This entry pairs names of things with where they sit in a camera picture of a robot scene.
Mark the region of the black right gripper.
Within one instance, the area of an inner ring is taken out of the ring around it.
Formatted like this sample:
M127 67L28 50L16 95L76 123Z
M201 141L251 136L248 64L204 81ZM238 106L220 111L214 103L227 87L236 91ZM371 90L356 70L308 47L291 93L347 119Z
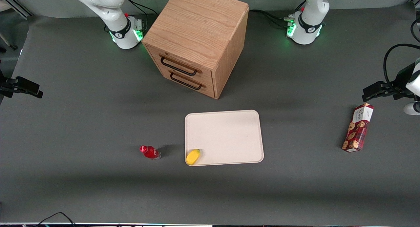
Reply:
M43 92L39 89L40 85L21 76L17 76L15 81L8 82L6 77L0 70L0 94L4 97L12 98L14 93L29 94L37 98L43 97Z

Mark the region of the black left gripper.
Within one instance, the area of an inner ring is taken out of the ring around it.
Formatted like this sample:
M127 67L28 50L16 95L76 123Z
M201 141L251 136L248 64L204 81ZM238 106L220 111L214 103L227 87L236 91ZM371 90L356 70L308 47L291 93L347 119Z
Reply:
M375 82L363 89L362 100L368 102L378 97L393 96L394 100L401 98L415 99L417 93L417 63L412 63L401 70L395 79L395 92L389 83L384 81Z

